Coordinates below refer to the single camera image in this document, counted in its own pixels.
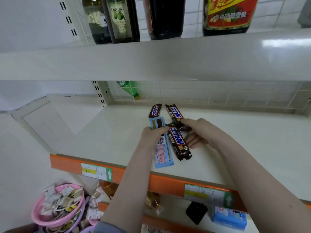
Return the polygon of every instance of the white tile wall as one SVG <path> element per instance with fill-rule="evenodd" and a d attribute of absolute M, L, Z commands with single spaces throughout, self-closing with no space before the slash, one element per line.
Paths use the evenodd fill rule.
<path fill-rule="evenodd" d="M 300 28 L 299 13 L 306 0 L 258 0 L 248 32 Z M 142 0 L 136 0 L 136 9 L 142 41 L 149 41 Z M 202 36 L 203 0 L 186 0 L 182 38 Z"/>
<path fill-rule="evenodd" d="M 183 103 L 192 105 L 233 105 L 275 109 L 302 109 L 311 97 L 311 84 L 306 82 L 251 81 L 138 81 L 135 88 L 141 99 L 121 89 L 115 81 L 106 86 L 112 103 L 150 105 Z"/>

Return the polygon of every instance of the snickers logo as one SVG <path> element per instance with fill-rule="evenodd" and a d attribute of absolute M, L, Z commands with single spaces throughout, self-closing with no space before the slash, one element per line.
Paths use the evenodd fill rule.
<path fill-rule="evenodd" d="M 171 127 L 169 129 L 171 130 L 171 133 L 173 134 L 173 139 L 177 145 L 186 145 L 185 141 L 183 140 L 183 137 L 178 132 L 177 128 Z"/>
<path fill-rule="evenodd" d="M 157 117 L 156 113 L 157 113 L 158 109 L 159 109 L 159 107 L 157 105 L 153 108 L 153 110 L 152 110 L 152 115 L 153 116 Z"/>
<path fill-rule="evenodd" d="M 179 110 L 176 107 L 170 107 L 170 109 L 171 109 L 175 118 L 183 119 L 183 116 L 181 115 L 181 113 L 179 112 Z"/>

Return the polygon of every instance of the blue package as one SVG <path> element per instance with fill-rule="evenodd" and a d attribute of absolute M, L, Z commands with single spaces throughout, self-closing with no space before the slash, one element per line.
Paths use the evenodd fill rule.
<path fill-rule="evenodd" d="M 150 118 L 151 129 L 159 127 L 165 127 L 165 121 L 163 117 Z M 155 168 L 162 168 L 174 165 L 171 151 L 168 144 L 167 133 L 162 134 L 159 142 L 155 146 Z"/>
<path fill-rule="evenodd" d="M 245 213 L 236 213 L 231 209 L 220 207 L 213 208 L 212 222 L 242 231 L 245 230 L 247 225 Z"/>

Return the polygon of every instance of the brown candy wrapper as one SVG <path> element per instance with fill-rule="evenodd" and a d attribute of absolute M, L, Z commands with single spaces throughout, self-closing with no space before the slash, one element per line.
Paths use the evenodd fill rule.
<path fill-rule="evenodd" d="M 149 118 L 155 118 L 160 115 L 160 110 L 161 110 L 162 104 L 156 104 L 152 107 L 150 113 L 149 113 Z"/>
<path fill-rule="evenodd" d="M 184 118 L 179 109 L 176 107 L 175 104 L 173 105 L 165 105 L 169 115 L 171 116 L 173 122 L 175 123 L 175 127 L 177 128 L 178 132 L 186 131 L 189 129 L 187 125 L 181 123 L 181 120 Z"/>
<path fill-rule="evenodd" d="M 169 139 L 175 149 L 176 156 L 179 160 L 190 159 L 192 154 L 186 145 L 183 136 L 178 132 L 178 129 L 174 123 L 167 124 L 169 126 Z"/>

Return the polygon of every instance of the person's right hand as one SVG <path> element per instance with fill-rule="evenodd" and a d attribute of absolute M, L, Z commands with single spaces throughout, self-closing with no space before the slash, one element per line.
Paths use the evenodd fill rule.
<path fill-rule="evenodd" d="M 218 142 L 229 137 L 227 133 L 205 119 L 182 119 L 181 122 L 193 130 L 186 138 L 186 144 L 192 149 L 206 144 L 209 144 L 213 149 L 217 149 Z"/>

